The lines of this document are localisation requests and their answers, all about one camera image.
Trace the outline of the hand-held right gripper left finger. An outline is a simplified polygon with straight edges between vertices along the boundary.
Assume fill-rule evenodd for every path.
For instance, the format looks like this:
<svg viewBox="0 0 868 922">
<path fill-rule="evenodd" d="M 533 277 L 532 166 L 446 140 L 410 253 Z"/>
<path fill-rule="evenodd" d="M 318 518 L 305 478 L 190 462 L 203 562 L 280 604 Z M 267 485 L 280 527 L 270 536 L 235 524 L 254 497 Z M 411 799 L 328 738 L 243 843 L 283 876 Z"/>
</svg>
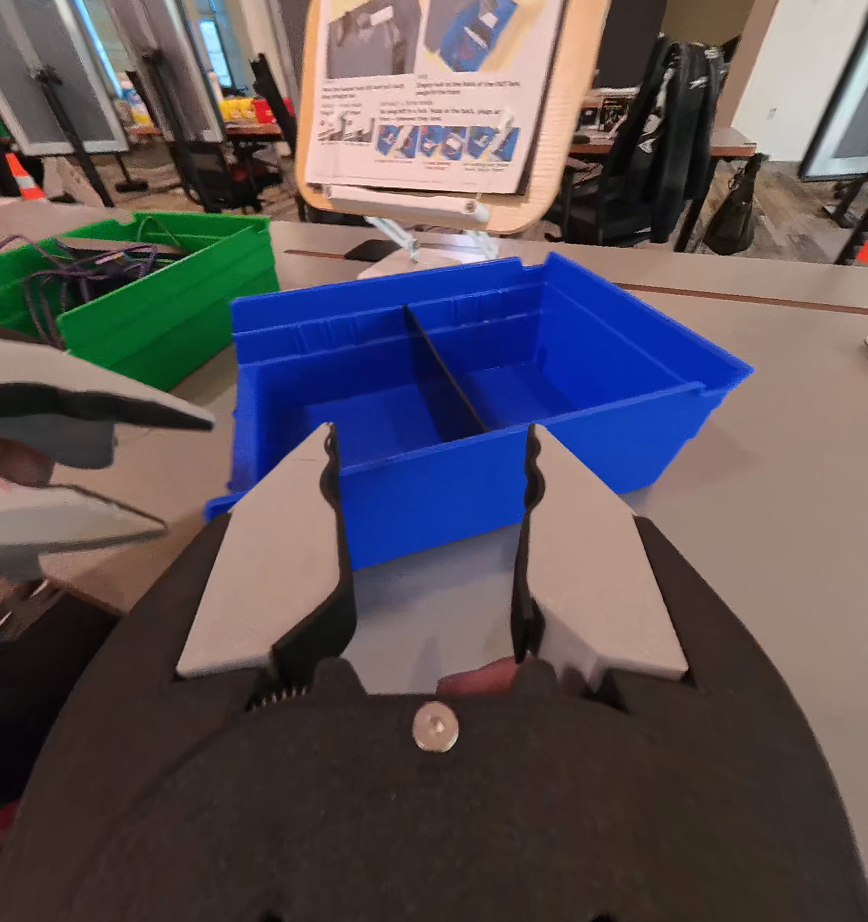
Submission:
<svg viewBox="0 0 868 922">
<path fill-rule="evenodd" d="M 311 432 L 232 508 L 177 660 L 182 679 L 312 679 L 355 635 L 337 430 Z"/>
</svg>

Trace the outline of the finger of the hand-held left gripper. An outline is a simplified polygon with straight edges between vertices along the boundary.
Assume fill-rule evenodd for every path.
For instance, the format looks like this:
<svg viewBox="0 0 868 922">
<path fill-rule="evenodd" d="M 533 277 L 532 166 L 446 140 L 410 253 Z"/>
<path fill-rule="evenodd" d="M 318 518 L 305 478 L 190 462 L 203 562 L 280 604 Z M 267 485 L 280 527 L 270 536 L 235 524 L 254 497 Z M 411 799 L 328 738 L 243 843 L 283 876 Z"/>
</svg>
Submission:
<svg viewBox="0 0 868 922">
<path fill-rule="evenodd" d="M 150 513 L 77 486 L 0 478 L 0 577 L 11 581 L 41 578 L 43 555 L 141 542 L 167 529 Z"/>
<path fill-rule="evenodd" d="M 117 427 L 211 432 L 183 399 L 47 345 L 0 338 L 0 439 L 78 469 L 114 463 Z"/>
</svg>

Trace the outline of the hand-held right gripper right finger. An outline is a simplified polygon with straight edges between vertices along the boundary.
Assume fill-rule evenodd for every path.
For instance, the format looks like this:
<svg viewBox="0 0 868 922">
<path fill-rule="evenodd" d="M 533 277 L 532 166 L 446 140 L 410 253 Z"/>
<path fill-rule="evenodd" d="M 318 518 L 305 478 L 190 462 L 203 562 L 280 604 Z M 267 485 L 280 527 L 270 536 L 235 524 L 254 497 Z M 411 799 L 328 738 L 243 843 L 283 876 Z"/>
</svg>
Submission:
<svg viewBox="0 0 868 922">
<path fill-rule="evenodd" d="M 688 662 L 631 508 L 539 423 L 527 433 L 524 472 L 516 662 L 540 658 L 594 692 L 610 669 L 681 680 Z"/>
</svg>

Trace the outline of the green plastic bin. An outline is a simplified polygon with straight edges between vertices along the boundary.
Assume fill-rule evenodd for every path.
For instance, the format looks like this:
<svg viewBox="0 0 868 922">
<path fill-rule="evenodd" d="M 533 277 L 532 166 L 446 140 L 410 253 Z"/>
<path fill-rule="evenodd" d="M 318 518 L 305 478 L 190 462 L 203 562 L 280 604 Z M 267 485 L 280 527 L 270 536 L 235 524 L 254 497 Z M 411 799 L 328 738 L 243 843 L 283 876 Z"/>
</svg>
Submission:
<svg viewBox="0 0 868 922">
<path fill-rule="evenodd" d="M 92 282 L 71 272 L 58 237 L 168 244 L 188 256 L 144 279 Z M 278 289 L 266 217 L 136 212 L 0 247 L 0 328 L 162 390 L 231 344 L 233 300 Z"/>
</svg>

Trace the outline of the blue plastic bin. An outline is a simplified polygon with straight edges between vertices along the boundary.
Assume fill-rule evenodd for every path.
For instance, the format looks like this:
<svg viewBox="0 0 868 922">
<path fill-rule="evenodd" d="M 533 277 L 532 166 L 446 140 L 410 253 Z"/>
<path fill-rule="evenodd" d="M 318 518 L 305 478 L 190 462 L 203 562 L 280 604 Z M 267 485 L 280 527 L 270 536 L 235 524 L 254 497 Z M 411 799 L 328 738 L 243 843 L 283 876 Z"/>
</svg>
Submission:
<svg viewBox="0 0 868 922">
<path fill-rule="evenodd" d="M 490 432 L 443 443 L 403 305 Z M 354 570 L 520 521 L 532 423 L 614 492 L 646 488 L 753 368 L 552 253 L 239 298 L 232 508 L 321 423 L 336 427 Z"/>
</svg>

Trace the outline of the person's right hand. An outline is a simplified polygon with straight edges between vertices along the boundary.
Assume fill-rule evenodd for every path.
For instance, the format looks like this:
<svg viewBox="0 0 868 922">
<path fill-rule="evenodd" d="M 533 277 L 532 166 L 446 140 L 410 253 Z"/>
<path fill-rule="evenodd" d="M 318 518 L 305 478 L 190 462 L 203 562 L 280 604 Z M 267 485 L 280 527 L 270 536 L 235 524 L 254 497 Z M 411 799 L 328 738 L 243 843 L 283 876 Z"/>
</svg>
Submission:
<svg viewBox="0 0 868 922">
<path fill-rule="evenodd" d="M 519 664 L 506 657 L 474 670 L 441 678 L 436 696 L 443 700 L 494 697 L 508 693 L 515 681 Z"/>
</svg>

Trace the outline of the black bin divider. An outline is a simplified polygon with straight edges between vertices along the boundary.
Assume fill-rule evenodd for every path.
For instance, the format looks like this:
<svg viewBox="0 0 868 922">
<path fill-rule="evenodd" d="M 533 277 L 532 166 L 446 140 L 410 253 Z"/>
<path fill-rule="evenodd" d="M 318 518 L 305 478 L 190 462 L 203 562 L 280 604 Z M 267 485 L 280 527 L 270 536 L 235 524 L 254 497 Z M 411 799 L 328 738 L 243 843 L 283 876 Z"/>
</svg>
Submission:
<svg viewBox="0 0 868 922">
<path fill-rule="evenodd" d="M 403 305 L 403 319 L 417 386 L 440 441 L 456 442 L 490 432 L 407 304 Z"/>
</svg>

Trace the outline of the black handbag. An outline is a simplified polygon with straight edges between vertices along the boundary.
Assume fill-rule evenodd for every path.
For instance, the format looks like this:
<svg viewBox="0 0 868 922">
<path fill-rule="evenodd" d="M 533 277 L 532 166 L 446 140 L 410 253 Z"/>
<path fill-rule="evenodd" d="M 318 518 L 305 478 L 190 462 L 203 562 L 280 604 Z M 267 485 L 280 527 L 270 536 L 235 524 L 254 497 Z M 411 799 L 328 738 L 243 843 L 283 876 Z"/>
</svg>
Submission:
<svg viewBox="0 0 868 922">
<path fill-rule="evenodd" d="M 728 188 L 725 200 L 709 222 L 703 244 L 720 256 L 735 256 L 747 251 L 754 241 L 755 190 L 760 170 L 767 156 L 757 153 L 739 167 Z"/>
</svg>

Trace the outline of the printed instruction sheet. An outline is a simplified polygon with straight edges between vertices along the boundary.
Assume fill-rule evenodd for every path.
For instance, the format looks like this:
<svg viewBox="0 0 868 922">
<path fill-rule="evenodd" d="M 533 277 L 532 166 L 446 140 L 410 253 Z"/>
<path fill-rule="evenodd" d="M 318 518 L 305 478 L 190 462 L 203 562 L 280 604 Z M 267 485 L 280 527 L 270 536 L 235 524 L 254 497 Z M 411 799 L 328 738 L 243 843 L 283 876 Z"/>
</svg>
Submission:
<svg viewBox="0 0 868 922">
<path fill-rule="evenodd" d="M 321 2 L 305 179 L 513 194 L 566 2 Z"/>
</svg>

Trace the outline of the black jacket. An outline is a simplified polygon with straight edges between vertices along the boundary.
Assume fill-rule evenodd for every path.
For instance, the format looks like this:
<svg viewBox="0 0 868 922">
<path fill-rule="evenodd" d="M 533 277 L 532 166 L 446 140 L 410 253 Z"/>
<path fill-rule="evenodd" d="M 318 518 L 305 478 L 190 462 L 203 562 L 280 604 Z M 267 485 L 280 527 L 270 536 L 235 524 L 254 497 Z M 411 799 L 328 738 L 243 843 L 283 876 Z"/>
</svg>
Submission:
<svg viewBox="0 0 868 922">
<path fill-rule="evenodd" d="M 656 40 L 601 170 L 600 244 L 666 243 L 703 194 L 724 73 L 719 45 Z"/>
</svg>

